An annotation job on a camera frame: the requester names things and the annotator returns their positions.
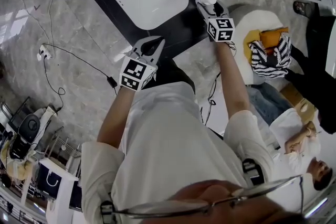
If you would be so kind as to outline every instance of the white ottoman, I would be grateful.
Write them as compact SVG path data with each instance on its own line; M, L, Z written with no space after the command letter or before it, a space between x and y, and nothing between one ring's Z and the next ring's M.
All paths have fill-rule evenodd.
M235 9L230 13L230 17L234 20L236 26L233 39L237 50L235 60L244 83L245 85L260 84L265 79L253 73L252 67L244 55L244 39L251 30L271 30L283 27L283 25L273 12L251 5L244 5Z

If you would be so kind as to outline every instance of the black strap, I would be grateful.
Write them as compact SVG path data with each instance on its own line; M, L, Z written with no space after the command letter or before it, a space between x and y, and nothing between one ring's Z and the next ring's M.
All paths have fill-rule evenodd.
M208 127L208 129L209 129L210 131L212 131L215 135L217 135L218 138L220 138L221 140L224 140L224 138L223 138L220 134L216 133L214 130L210 129L209 127Z
M104 201L100 205L100 213L104 224L117 223L116 217L113 214L115 211L114 205L110 201Z
M243 161L243 172L254 186L265 183L264 174L260 165L256 164L254 159L246 159Z

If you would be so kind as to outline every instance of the sandal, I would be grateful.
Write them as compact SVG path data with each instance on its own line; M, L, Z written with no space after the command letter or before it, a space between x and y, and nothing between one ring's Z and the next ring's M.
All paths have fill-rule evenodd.
M295 13L307 18L311 18L313 15L313 8L311 7L310 3L294 1L293 10Z

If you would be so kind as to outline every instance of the glasses frame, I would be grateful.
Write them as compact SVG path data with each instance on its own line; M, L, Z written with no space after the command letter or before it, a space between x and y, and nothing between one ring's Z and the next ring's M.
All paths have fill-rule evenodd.
M236 194L236 196L235 196L235 193L238 192L238 191L233 192L231 194L231 195L233 195L232 197L229 197L229 198L226 198L226 199L223 199L223 200L219 200L219 201L216 201L216 202L213 202L213 203L208 203L206 201L202 201L202 202L206 202L207 205L204 206L204 207L196 208L196 209L191 209L191 210L186 210L186 211L179 211L179 212L165 212L165 213L155 213L155 214L153 214L153 213L139 214L139 213L129 212L132 208L134 208L134 207L132 207L132 208L124 209L124 210L114 210L113 209L112 210L112 214L126 215L126 216L128 216L130 218L133 218L133 219L180 217L180 216L187 216L187 215L192 215L192 214L196 214L196 213L207 214L216 205L222 204L224 202L232 202L231 206L234 207L235 205L237 205L241 201L248 200L248 199L253 199L253 198L256 198L256 197L260 197L260 196L266 195L266 194L268 194L268 193L270 193L270 192L272 192L272 191L274 191L276 189L285 187L285 186L293 183L296 178L300 178L300 183L299 184L300 184L300 190L301 190L301 214L302 214L303 213L303 185L302 185L302 183L303 183L303 175L292 176L292 177L289 177L287 179L282 179L284 181L282 183L280 183L279 185L271 187L269 189L265 189L265 190L260 191L258 193L254 193L254 194L250 194L250 195L240 195L239 194L239 193L243 193L244 194L244 192L246 192L248 190L252 190L252 189L257 188L257 187L260 187L263 184L257 185L257 186L254 186L252 188L245 189L245 190L240 189L240 190L238 190L239 193Z

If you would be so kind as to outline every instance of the person's arm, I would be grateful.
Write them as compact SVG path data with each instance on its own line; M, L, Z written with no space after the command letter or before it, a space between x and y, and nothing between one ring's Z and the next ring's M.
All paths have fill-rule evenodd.
M250 102L246 86L227 44L217 43L217 57L229 116L224 141L242 161L251 158L259 164L265 181L271 181L274 162L262 140L257 119L249 110Z
M135 91L122 87L100 128L97 142L119 148Z
M135 92L121 88L96 142L82 144L82 211L88 223L102 224L100 205L111 201L111 189L124 153L118 150Z
M238 111L249 110L250 102L246 86L231 49L226 43L217 43L224 99L229 119Z
M286 154L299 151L305 137L316 137L316 129L312 122L306 124L299 133L295 134L285 142Z

